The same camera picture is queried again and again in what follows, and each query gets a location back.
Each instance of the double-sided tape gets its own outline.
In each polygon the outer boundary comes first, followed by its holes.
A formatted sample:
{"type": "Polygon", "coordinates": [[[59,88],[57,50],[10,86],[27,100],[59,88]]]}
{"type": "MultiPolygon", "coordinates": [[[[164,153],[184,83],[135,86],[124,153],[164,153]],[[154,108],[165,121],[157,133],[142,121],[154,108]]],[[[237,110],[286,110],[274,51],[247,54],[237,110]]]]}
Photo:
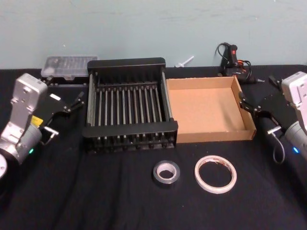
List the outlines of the double-sided tape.
{"type": "Polygon", "coordinates": [[[202,187],[204,190],[206,190],[209,193],[214,194],[222,194],[228,192],[230,189],[232,189],[236,183],[236,170],[234,166],[225,158],[219,157],[219,156],[206,156],[201,158],[195,165],[194,175],[197,183],[202,187]],[[215,162],[218,164],[222,164],[225,166],[231,173],[231,181],[228,185],[225,185],[223,187],[213,187],[211,185],[208,185],[205,183],[200,176],[200,168],[202,165],[208,162],[215,162]]]}

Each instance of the dish rack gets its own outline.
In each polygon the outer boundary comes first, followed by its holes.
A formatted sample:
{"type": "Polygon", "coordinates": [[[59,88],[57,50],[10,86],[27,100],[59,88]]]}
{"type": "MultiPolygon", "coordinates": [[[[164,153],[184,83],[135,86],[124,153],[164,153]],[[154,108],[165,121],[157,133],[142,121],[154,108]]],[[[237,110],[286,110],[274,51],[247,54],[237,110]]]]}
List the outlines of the dish rack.
{"type": "Polygon", "coordinates": [[[93,60],[83,137],[89,152],[173,148],[178,124],[172,117],[165,60],[93,60]]]}

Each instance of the black table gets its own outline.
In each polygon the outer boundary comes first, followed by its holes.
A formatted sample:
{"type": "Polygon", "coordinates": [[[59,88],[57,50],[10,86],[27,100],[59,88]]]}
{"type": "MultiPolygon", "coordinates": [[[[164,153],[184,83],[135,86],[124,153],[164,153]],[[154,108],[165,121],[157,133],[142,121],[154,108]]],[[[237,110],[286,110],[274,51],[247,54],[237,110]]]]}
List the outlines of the black table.
{"type": "MultiPolygon", "coordinates": [[[[307,72],[307,67],[253,67],[260,79],[270,74],[285,78],[297,71],[307,72]]],[[[38,69],[0,70],[0,130],[10,115],[14,80],[26,72],[40,77],[38,69]]],[[[216,73],[214,67],[169,68],[166,77],[216,73]]],[[[275,92],[268,82],[242,89],[255,101],[275,92]]],[[[50,91],[69,101],[80,89],[50,91]]],[[[276,165],[270,140],[261,130],[267,124],[256,124],[253,141],[86,155],[81,147],[84,116],[85,109],[65,122],[65,129],[50,145],[36,148],[26,160],[11,199],[0,210],[0,229],[307,229],[307,162],[284,142],[286,162],[276,165]],[[211,154],[227,158],[236,168],[236,185],[226,194],[210,194],[194,179],[196,162],[211,154]],[[180,181],[172,190],[161,189],[152,181],[152,169],[161,160],[172,160],[180,167],[180,181]]],[[[214,164],[201,169],[201,175],[212,185],[222,185],[230,178],[225,168],[214,164]]]]}

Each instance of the light blue wall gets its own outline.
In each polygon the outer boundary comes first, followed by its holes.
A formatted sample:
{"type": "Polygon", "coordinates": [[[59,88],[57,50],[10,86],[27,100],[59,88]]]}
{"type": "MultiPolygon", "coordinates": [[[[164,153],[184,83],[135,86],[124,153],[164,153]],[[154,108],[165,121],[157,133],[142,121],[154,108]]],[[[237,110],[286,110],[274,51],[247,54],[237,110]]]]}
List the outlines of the light blue wall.
{"type": "Polygon", "coordinates": [[[252,64],[307,63],[306,0],[0,0],[0,69],[48,55],[164,57],[218,65],[216,45],[252,64]]]}

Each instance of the cardboard box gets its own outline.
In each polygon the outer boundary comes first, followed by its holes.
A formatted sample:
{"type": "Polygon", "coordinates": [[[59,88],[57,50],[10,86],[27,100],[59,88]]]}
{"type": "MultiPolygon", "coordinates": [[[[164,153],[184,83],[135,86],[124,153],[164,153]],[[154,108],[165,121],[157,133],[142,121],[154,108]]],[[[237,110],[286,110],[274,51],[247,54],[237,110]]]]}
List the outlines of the cardboard box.
{"type": "Polygon", "coordinates": [[[235,77],[168,79],[173,118],[178,121],[177,143],[252,140],[253,119],[239,106],[240,85],[235,77]]]}

